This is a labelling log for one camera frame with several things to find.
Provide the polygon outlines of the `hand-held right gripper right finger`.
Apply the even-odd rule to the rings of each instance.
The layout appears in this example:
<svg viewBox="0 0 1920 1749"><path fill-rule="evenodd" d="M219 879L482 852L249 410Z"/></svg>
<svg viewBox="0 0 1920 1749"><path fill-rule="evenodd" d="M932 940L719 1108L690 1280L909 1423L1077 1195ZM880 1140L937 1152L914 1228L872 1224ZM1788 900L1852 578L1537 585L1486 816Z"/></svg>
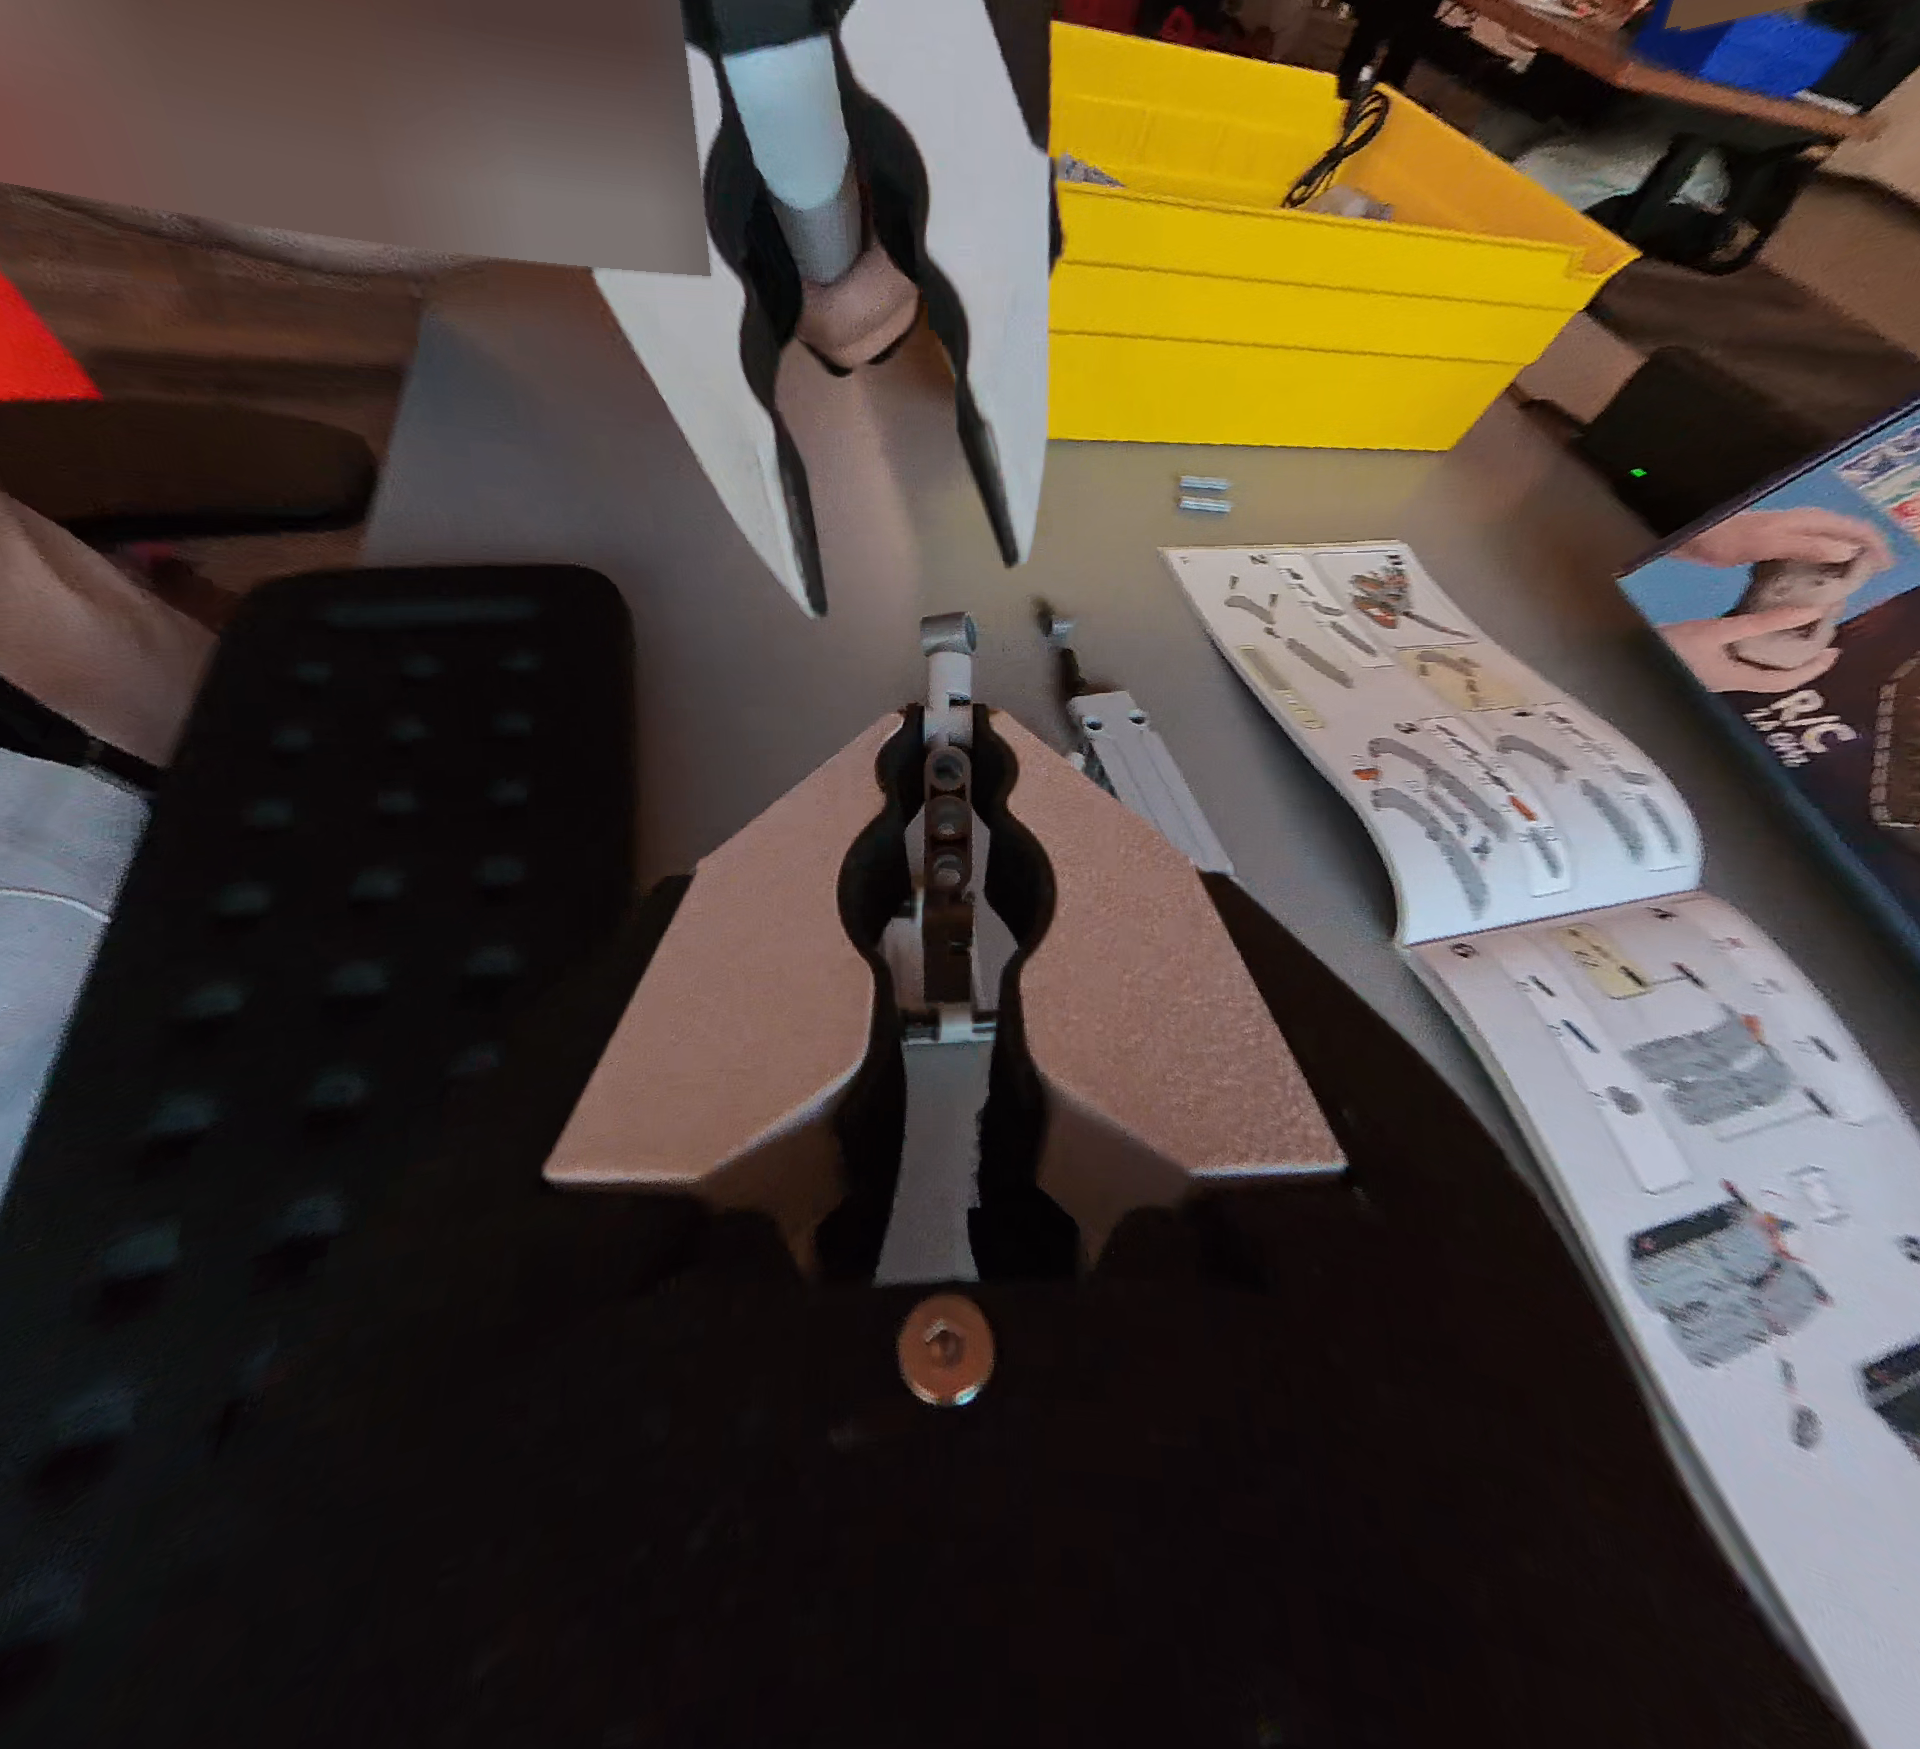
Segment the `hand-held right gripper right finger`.
<svg viewBox="0 0 1920 1749"><path fill-rule="evenodd" d="M1139 1213L1341 1184L1344 1152L1216 886L1006 710L983 893L1011 938L983 1108L983 1277L1077 1277Z"/></svg>

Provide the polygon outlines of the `long grey toy panel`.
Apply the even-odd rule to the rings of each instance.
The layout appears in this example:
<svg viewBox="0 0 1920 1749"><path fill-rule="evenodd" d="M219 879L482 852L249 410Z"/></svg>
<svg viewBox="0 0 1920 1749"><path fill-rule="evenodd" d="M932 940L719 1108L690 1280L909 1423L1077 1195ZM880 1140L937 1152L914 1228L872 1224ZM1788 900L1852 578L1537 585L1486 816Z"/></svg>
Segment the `long grey toy panel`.
<svg viewBox="0 0 1920 1749"><path fill-rule="evenodd" d="M1193 803L1178 752L1129 689L1077 689L1063 699L1075 765L1093 789L1158 827L1201 876L1232 876L1205 809Z"/></svg>

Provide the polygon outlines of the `white instruction booklet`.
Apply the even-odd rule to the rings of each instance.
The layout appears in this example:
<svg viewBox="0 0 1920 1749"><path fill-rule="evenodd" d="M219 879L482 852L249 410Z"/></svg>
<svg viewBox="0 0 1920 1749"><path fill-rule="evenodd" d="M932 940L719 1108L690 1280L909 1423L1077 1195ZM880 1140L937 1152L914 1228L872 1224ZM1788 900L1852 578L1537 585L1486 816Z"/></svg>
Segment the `white instruction booklet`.
<svg viewBox="0 0 1920 1749"><path fill-rule="evenodd" d="M1164 544L1371 827L1651 1388L1868 1743L1920 1740L1920 1152L1684 793L1404 540Z"/></svg>

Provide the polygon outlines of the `grey desk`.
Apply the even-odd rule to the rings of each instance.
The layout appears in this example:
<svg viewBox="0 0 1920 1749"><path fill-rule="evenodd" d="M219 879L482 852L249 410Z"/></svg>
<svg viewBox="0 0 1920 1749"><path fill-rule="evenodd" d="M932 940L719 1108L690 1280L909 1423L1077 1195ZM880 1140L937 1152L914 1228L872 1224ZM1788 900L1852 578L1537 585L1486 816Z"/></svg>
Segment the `grey desk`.
<svg viewBox="0 0 1920 1749"><path fill-rule="evenodd" d="M1916 956L1788 821L1616 591L1651 530L1502 402L1452 452L1049 443L1036 557L996 540L965 469L932 336L897 363L781 373L812 475L828 617L804 617L690 463L585 273L502 264L421 317L371 566L560 562L619 585L641 635L643 879L690 871L858 731L925 685L918 617L971 607L983 694L1060 740L1036 601L1077 617L1093 674L1164 731L1254 900L1404 1031L1537 1179L1514 1115L1388 947L1388 871L1360 816L1228 674L1164 544L1408 540L1502 648L1630 736L1710 829L1710 888L1840 1005L1916 1109ZM1232 476L1228 515L1178 511Z"/></svg>

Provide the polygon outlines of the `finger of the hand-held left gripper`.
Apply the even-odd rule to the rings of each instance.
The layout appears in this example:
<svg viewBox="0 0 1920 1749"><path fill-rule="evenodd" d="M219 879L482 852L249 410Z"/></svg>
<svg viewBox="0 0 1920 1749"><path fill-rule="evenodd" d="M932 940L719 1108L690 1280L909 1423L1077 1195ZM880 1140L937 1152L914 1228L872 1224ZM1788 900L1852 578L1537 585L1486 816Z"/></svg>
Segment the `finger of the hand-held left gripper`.
<svg viewBox="0 0 1920 1749"><path fill-rule="evenodd" d="M828 577L806 469L781 415L781 356L797 333L804 281L705 48L685 48L685 90L705 273L597 272L597 283L737 530L789 601L824 617Z"/></svg>
<svg viewBox="0 0 1920 1749"><path fill-rule="evenodd" d="M949 351L996 551L1036 551L1049 443L1049 0L852 0L843 86L887 246Z"/></svg>

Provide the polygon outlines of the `orange-red plastic object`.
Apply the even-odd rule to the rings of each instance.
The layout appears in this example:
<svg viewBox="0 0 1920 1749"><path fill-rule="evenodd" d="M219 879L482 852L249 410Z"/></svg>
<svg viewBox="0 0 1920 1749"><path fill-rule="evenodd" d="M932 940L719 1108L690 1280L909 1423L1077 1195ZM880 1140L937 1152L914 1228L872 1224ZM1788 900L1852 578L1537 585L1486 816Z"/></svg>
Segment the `orange-red plastic object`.
<svg viewBox="0 0 1920 1749"><path fill-rule="evenodd" d="M101 402L87 365L57 342L11 273L0 273L0 402Z"/></svg>

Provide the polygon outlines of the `blue toy robot box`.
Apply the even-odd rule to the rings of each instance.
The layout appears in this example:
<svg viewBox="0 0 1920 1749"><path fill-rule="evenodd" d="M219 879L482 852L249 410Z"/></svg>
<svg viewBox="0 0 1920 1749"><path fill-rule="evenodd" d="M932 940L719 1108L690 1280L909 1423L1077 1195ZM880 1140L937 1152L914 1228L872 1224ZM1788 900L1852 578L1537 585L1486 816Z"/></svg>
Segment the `blue toy robot box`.
<svg viewBox="0 0 1920 1749"><path fill-rule="evenodd" d="M1920 410L1734 497L1621 569L1907 954L1920 947Z"/></svg>

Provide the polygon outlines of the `black electronic box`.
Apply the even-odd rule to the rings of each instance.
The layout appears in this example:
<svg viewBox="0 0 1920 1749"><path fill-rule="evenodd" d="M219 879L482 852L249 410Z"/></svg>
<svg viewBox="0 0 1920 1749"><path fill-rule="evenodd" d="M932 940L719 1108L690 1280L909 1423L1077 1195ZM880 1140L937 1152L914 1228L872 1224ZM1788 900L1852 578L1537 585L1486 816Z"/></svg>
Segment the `black electronic box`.
<svg viewBox="0 0 1920 1749"><path fill-rule="evenodd" d="M1701 351L1660 348L1570 437L1570 452L1655 538L1684 538L1847 441Z"/></svg>

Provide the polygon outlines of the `black perforated pad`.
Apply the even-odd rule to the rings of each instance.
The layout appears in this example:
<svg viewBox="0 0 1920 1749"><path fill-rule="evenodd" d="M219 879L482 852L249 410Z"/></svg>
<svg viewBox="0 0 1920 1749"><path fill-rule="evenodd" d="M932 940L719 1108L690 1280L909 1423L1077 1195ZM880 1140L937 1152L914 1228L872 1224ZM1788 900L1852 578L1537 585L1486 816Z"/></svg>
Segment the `black perforated pad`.
<svg viewBox="0 0 1920 1749"><path fill-rule="evenodd" d="M635 617L581 566L230 623L5 1195L5 1743L108 1548L230 1454L452 1090L635 888Z"/></svg>

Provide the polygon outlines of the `short grey toy panel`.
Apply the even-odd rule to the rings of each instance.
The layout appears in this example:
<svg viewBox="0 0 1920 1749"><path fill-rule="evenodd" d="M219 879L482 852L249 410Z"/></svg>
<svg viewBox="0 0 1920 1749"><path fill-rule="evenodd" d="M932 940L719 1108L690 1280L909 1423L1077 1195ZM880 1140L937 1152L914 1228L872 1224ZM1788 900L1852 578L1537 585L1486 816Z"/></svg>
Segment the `short grey toy panel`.
<svg viewBox="0 0 1920 1749"><path fill-rule="evenodd" d="M880 931L880 962L897 984L904 1044L993 1044L996 1005L977 998L977 915L971 893L931 893L925 886Z"/></svg>

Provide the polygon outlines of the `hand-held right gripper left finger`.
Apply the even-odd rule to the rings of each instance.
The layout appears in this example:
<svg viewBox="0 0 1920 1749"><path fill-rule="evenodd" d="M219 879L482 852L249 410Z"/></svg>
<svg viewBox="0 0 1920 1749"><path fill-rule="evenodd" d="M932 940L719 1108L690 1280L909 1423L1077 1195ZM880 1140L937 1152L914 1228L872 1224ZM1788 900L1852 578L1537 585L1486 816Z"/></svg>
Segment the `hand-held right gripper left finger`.
<svg viewBox="0 0 1920 1749"><path fill-rule="evenodd" d="M781 1228L812 1277L876 1277L904 1147L897 984L918 710L887 710L699 858L540 1179Z"/></svg>

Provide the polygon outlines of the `grey toy beam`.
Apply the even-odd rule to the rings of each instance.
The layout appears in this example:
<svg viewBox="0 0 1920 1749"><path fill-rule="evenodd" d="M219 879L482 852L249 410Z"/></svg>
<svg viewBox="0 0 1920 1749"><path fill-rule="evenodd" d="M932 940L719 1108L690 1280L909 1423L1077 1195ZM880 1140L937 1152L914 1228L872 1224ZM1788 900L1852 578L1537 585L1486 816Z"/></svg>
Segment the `grey toy beam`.
<svg viewBox="0 0 1920 1749"><path fill-rule="evenodd" d="M971 612L925 617L925 888L971 893Z"/></svg>

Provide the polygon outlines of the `person's left forearm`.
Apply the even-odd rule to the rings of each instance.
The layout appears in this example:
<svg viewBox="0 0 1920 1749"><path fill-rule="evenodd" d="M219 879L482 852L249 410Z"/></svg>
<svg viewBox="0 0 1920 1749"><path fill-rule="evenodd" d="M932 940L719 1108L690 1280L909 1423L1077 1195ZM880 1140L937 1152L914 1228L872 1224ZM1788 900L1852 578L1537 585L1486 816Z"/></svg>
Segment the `person's left forearm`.
<svg viewBox="0 0 1920 1749"><path fill-rule="evenodd" d="M85 736L169 765L219 639L24 504L0 504L0 674Z"/></svg>

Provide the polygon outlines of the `person's torso in light shirt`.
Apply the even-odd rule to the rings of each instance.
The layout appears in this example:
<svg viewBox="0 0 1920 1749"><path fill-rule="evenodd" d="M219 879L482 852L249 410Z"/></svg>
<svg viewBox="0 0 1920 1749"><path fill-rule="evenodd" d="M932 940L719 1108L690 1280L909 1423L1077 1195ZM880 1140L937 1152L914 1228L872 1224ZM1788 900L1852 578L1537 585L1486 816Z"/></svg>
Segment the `person's torso in light shirt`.
<svg viewBox="0 0 1920 1749"><path fill-rule="evenodd" d="M13 1179L146 821L130 789L0 752L0 1184Z"/></svg>

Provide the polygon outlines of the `blue storage bin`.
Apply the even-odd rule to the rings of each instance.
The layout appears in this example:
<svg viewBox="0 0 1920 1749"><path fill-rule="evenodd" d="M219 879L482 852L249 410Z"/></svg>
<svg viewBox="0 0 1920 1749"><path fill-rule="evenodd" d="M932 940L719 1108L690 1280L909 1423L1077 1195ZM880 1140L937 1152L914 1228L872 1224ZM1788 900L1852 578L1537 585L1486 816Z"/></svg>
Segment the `blue storage bin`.
<svg viewBox="0 0 1920 1749"><path fill-rule="evenodd" d="M1734 25L1678 27L1673 0L1651 0L1630 48L1699 81L1800 103L1852 48L1852 33L1810 16L1741 16Z"/></svg>

